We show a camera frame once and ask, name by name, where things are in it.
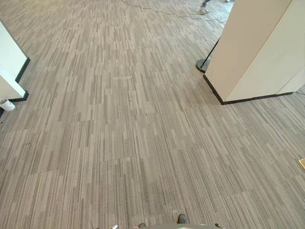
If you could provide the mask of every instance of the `floor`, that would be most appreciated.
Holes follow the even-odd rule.
[[[233,4],[0,0],[31,58],[0,119],[1,228],[303,228],[305,96],[221,106],[194,66]]]

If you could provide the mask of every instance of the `white pillar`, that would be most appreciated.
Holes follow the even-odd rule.
[[[224,102],[305,83],[304,12],[304,0],[236,1],[205,74]]]
[[[0,99],[18,99],[25,91],[15,79],[27,57],[0,21]]]

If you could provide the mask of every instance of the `cord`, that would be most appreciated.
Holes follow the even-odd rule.
[[[132,6],[132,7],[136,7],[136,8],[138,7],[138,8],[143,9],[143,10],[152,10],[152,11],[154,11],[154,12],[156,12],[156,13],[163,13],[163,14],[165,14],[165,15],[167,15],[167,16],[175,15],[175,16],[178,17],[178,18],[190,18],[190,19],[193,19],[193,20],[204,20],[204,21],[218,21],[218,22],[221,23],[221,24],[223,24],[223,23],[226,22],[226,21],[220,21],[220,20],[218,20],[217,18],[211,19],[211,20],[207,20],[207,19],[204,19],[204,18],[193,18],[193,17],[191,17],[190,15],[182,15],[182,16],[180,16],[180,15],[178,15],[178,14],[176,14],[176,13],[166,13],[166,12],[164,12],[164,11],[154,10],[154,9],[152,9],[152,8],[145,8],[145,7],[140,6],[140,5],[134,5],[132,2],[127,2],[126,0],[121,0],[121,2],[124,2],[125,4],[130,5],[130,6]]]
[[[305,95],[304,93],[300,93],[300,92],[297,92],[298,94],[302,94],[302,95]]]

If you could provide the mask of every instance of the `shoe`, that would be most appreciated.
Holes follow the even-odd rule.
[[[199,7],[198,12],[199,14],[205,14],[208,13],[209,11],[206,9],[206,7]]]
[[[177,220],[178,224],[188,224],[189,218],[185,214],[180,214]]]
[[[145,223],[140,223],[138,228],[145,228],[146,227],[146,224]]]

